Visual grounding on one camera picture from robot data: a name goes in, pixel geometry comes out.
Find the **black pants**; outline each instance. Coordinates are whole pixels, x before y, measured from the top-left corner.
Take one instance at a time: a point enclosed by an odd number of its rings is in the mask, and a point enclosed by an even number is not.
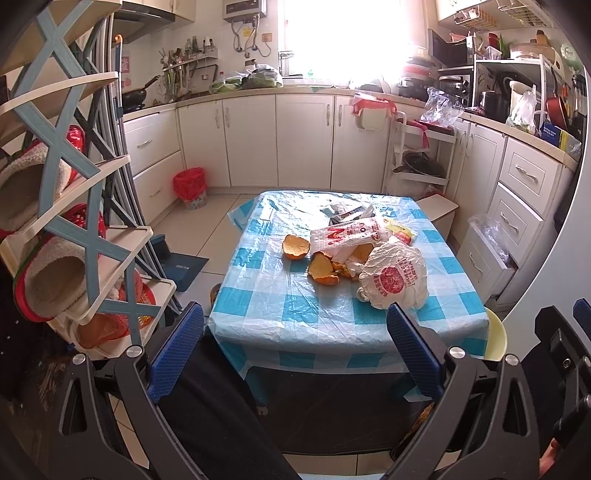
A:
[[[212,336],[199,340],[158,405],[209,480],[301,480],[266,434],[250,389]]]

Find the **dish rack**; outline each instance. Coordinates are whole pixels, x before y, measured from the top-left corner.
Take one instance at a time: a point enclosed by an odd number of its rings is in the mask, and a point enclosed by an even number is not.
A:
[[[550,27],[551,25],[538,16],[528,5],[518,0],[496,0],[501,12],[517,20],[524,27]]]
[[[496,18],[490,13],[485,12],[479,6],[472,7],[461,11],[467,14],[469,18],[463,20],[454,19],[456,25],[466,28],[471,31],[489,31],[497,28]]]

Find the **blue gripper pad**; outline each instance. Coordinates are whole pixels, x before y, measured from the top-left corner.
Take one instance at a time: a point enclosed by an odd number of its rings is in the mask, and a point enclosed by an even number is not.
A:
[[[573,307],[573,317],[591,340],[591,306],[587,300],[577,300]]]
[[[170,335],[150,368],[150,386],[147,393],[152,402],[169,395],[178,377],[203,334],[203,309],[196,303]]]
[[[397,304],[390,305],[386,326],[420,392],[439,399],[443,395],[441,365]]]

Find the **red trash bag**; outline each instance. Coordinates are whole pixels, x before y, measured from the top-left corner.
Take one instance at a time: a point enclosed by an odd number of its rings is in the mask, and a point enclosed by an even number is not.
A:
[[[173,188],[187,208],[195,209],[205,205],[207,184],[205,171],[201,167],[177,173],[173,178]]]

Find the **snack package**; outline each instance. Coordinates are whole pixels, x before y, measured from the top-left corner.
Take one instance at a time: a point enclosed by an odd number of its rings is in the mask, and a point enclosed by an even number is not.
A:
[[[359,275],[357,298],[372,307],[387,309],[395,301],[402,309],[425,305],[427,266],[418,248],[392,237],[374,248]]]
[[[344,264],[358,245],[378,244],[390,238],[381,216],[360,218],[352,222],[329,225],[310,232],[310,252],[324,252]]]
[[[418,233],[414,230],[392,219],[386,220],[386,228],[390,230],[402,243],[407,245],[410,245],[414,238],[418,235]]]

